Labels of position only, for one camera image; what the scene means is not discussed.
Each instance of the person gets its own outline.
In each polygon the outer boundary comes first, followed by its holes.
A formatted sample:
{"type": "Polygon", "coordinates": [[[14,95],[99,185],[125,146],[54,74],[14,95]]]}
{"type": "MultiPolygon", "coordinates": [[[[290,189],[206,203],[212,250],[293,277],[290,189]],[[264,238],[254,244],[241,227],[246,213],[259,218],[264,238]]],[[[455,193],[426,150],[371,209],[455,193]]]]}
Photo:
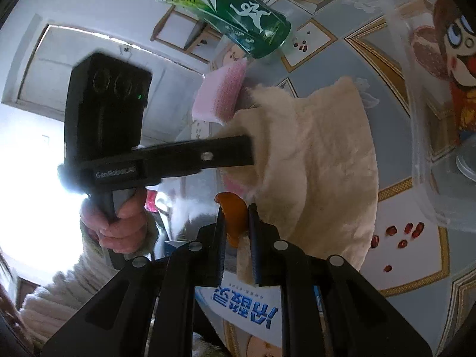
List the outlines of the person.
{"type": "MultiPolygon", "coordinates": [[[[4,288],[0,289],[0,325],[1,320],[8,324],[23,350],[37,354],[46,341],[117,273],[107,266],[101,245],[121,254],[140,255],[153,249],[158,230],[154,218],[144,210],[146,198],[146,189],[137,189],[119,209],[119,220],[111,224],[89,199],[85,199],[79,213],[83,253],[78,263],[66,274],[54,275],[53,283],[40,286],[27,295],[20,312],[4,288]]],[[[3,257],[0,263],[9,273],[3,257]]],[[[2,347],[6,346],[0,346],[0,355],[3,355],[2,347]]],[[[193,355],[227,356],[220,347],[204,341],[197,333],[193,335],[193,355]]]]}

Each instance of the plastic bottle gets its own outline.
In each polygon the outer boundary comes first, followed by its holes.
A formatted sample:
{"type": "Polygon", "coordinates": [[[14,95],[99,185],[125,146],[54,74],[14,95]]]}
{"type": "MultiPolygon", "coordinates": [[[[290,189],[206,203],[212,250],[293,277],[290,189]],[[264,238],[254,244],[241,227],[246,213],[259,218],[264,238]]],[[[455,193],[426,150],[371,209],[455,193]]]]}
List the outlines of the plastic bottle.
{"type": "Polygon", "coordinates": [[[181,5],[241,46],[253,58],[277,49],[291,24],[261,0],[157,0],[181,5]]]}

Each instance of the hand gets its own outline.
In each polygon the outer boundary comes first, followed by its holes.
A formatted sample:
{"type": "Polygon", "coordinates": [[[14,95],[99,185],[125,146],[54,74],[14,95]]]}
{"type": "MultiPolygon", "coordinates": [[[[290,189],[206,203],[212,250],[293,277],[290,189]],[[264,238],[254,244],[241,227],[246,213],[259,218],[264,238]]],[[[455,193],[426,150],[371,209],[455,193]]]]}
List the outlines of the hand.
{"type": "Polygon", "coordinates": [[[137,189],[134,196],[119,209],[119,220],[112,224],[89,199],[83,201],[79,214],[89,229],[104,235],[99,240],[102,247],[111,248],[121,254],[131,254],[140,248],[146,237],[147,217],[144,210],[146,198],[147,189],[137,189]]]}

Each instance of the ceiling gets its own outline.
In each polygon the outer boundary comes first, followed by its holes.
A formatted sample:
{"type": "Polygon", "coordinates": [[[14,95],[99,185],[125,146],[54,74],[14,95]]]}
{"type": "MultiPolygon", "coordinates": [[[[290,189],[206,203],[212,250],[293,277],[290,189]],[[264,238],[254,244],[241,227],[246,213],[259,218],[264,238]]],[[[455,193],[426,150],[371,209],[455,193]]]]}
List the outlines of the ceiling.
{"type": "Polygon", "coordinates": [[[18,101],[23,108],[54,110],[62,120],[73,66],[95,51],[152,72],[143,135],[175,140],[191,123],[191,107],[203,75],[166,58],[108,36],[62,26],[49,26],[31,59],[18,101]]]}

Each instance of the white wall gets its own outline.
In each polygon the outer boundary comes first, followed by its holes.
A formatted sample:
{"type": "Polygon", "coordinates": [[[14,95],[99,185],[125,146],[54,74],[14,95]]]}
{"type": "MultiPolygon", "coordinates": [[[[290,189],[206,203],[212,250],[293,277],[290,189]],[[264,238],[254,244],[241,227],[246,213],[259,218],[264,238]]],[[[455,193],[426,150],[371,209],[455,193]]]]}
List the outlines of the white wall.
{"type": "Polygon", "coordinates": [[[2,102],[15,100],[22,75],[46,23],[76,26],[135,43],[199,72],[206,65],[158,42],[152,30],[168,5],[153,0],[20,0],[0,30],[2,102]]]}
{"type": "Polygon", "coordinates": [[[79,206],[57,176],[63,123],[0,104],[0,247],[23,278],[48,283],[82,253],[79,206]]]}

